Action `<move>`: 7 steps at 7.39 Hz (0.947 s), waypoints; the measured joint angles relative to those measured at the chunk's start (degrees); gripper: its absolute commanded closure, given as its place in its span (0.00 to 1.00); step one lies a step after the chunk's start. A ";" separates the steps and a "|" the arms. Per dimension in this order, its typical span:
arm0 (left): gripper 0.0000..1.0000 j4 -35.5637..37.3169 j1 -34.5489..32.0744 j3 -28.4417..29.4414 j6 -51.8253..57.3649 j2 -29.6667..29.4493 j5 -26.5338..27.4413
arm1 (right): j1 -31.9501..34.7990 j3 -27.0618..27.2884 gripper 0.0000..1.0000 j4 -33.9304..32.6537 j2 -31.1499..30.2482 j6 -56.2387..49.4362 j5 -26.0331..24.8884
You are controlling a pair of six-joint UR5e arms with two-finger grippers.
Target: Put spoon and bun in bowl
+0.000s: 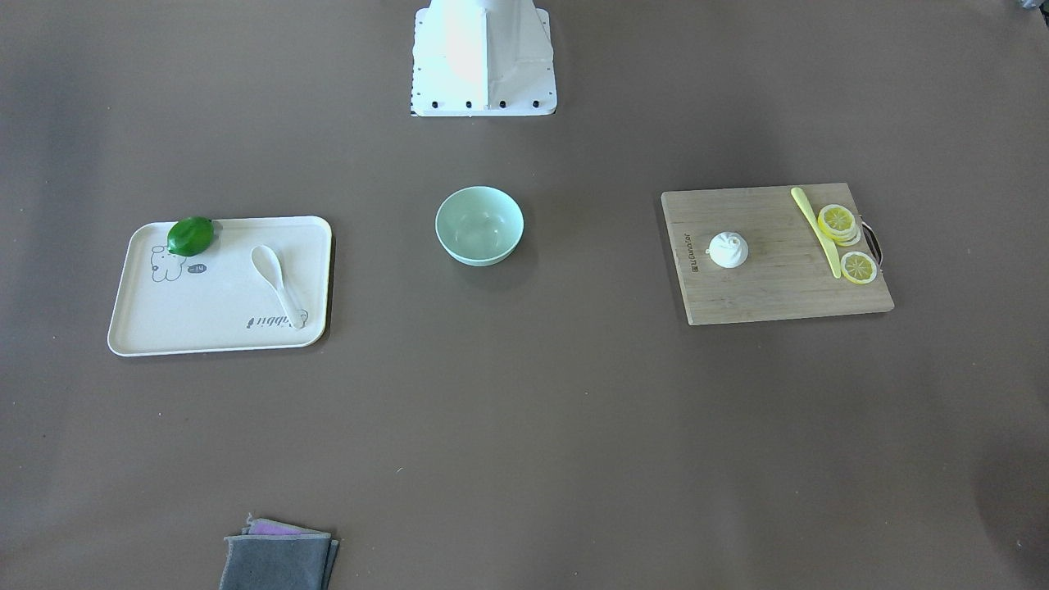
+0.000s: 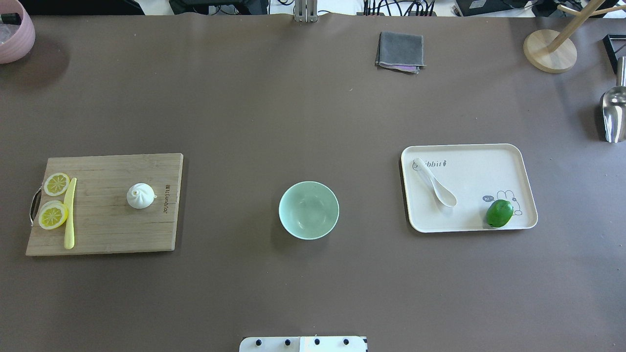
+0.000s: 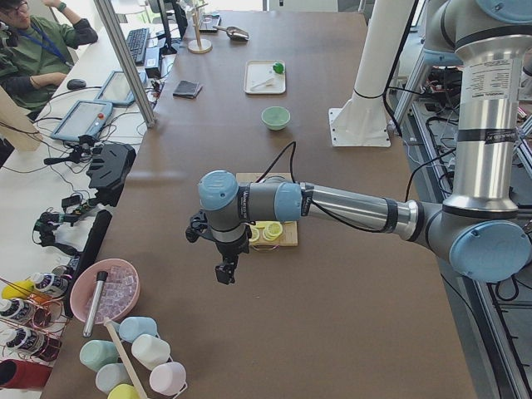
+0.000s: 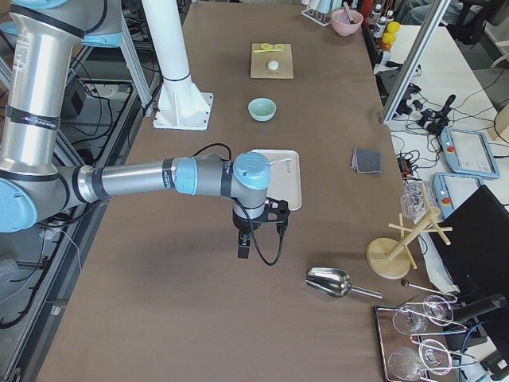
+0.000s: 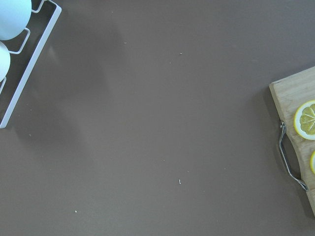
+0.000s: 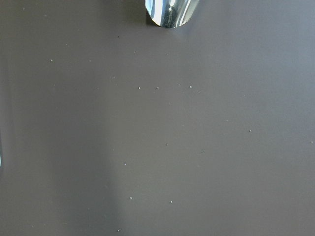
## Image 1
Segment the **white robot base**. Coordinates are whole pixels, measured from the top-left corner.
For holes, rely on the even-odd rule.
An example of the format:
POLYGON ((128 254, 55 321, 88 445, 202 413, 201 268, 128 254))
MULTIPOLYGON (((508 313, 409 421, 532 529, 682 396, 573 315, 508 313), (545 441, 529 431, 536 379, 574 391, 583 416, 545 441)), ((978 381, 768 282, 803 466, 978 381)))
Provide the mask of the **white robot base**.
POLYGON ((548 10, 532 1, 431 1, 415 13, 410 115, 551 115, 548 10))

